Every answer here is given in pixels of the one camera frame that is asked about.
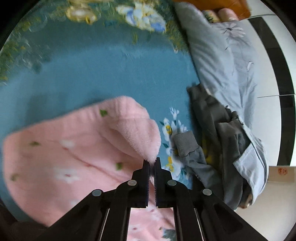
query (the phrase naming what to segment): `blue bed sheet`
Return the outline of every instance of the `blue bed sheet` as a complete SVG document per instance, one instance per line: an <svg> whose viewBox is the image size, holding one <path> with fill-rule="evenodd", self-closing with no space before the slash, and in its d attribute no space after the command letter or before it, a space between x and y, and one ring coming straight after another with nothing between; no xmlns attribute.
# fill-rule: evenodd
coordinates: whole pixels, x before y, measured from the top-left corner
<svg viewBox="0 0 296 241"><path fill-rule="evenodd" d="M131 96L158 123L163 168L190 187L171 137L192 130L186 87L199 79L170 3L80 1L39 2L3 47L1 146L28 125ZM9 195L2 165L0 178L1 199L17 219L28 220Z"/></svg>

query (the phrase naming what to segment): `silver rivet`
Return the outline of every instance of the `silver rivet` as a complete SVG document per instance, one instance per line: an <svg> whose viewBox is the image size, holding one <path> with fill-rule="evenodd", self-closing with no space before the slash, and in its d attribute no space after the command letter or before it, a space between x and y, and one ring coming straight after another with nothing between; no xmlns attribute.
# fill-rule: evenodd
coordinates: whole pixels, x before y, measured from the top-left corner
<svg viewBox="0 0 296 241"><path fill-rule="evenodd" d="M135 186L135 185L137 185L137 181L136 180L129 180L128 185L129 186Z"/></svg>
<svg viewBox="0 0 296 241"><path fill-rule="evenodd" d="M100 189L96 189L92 191L92 195L95 197L99 197L101 196L101 194L102 194L102 191Z"/></svg>
<svg viewBox="0 0 296 241"><path fill-rule="evenodd" d="M204 195L206 195L206 196L211 196L211 195L212 195L212 191L211 191L210 189L204 189L204 190L202 191L202 193L203 193Z"/></svg>
<svg viewBox="0 0 296 241"><path fill-rule="evenodd" d="M168 181L169 186L175 186L176 184L177 184L177 182L175 180L169 180Z"/></svg>

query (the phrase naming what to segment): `pink fleece fabric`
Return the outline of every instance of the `pink fleece fabric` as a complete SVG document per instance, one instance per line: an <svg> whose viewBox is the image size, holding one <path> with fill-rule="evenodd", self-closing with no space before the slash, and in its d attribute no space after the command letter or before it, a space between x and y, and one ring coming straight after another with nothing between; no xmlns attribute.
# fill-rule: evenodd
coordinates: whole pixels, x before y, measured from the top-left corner
<svg viewBox="0 0 296 241"><path fill-rule="evenodd" d="M50 226L92 190L115 189L143 159L153 163L160 144L147 110L118 97L8 136L4 178L19 207ZM163 228L174 228L172 210L155 207L152 184L149 200L147 209L131 211L130 241L161 240Z"/></svg>

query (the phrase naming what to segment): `orange fabric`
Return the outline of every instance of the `orange fabric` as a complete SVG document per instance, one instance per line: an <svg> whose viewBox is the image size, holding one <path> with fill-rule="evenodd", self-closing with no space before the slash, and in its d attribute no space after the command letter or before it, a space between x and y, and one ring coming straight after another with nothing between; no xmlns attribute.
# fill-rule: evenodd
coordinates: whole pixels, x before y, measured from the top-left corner
<svg viewBox="0 0 296 241"><path fill-rule="evenodd" d="M251 16L246 0L186 0L186 2L193 4L201 11L214 10L218 12L222 8L230 8L235 12L239 20L243 20Z"/></svg>

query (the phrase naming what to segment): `black floor stripe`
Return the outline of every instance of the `black floor stripe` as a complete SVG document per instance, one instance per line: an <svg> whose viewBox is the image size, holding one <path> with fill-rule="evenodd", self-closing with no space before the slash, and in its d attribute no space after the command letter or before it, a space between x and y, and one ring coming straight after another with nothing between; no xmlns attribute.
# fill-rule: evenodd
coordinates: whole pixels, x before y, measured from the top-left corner
<svg viewBox="0 0 296 241"><path fill-rule="evenodd" d="M293 82L285 56L273 32L262 17L249 19L260 37L274 69L281 106L281 144L278 166L290 165L294 150L296 111Z"/></svg>
<svg viewBox="0 0 296 241"><path fill-rule="evenodd" d="M257 32L267 51L276 76L279 94L294 94L293 82L285 56L273 32L270 30L262 17L251 18L249 21Z"/></svg>

